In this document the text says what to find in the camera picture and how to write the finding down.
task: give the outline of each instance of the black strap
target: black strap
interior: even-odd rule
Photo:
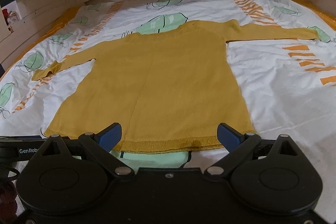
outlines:
[[[1,162],[0,162],[0,169],[8,171],[8,172],[15,173],[15,175],[12,176],[12,177],[0,177],[0,181],[1,180],[2,181],[13,181],[13,180],[16,180],[19,177],[19,175],[20,175],[20,172],[17,169],[12,168],[12,167],[10,167],[8,165],[5,165],[5,164],[3,164]]]
[[[2,65],[0,64],[0,77],[4,75],[5,70],[3,69]]]

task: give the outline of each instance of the bedsheet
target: bedsheet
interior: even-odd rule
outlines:
[[[263,138],[289,134],[320,173],[324,190],[316,211],[336,220],[336,34],[313,11],[291,0],[139,0],[82,7],[52,37],[31,49],[0,82],[1,135],[43,134],[60,104],[90,72],[93,61],[36,84],[34,70],[53,60],[132,32],[174,29],[186,20],[257,23],[317,30],[320,41],[230,43],[227,60],[241,87],[255,129]],[[139,166],[206,167],[225,149],[166,155],[114,155]]]

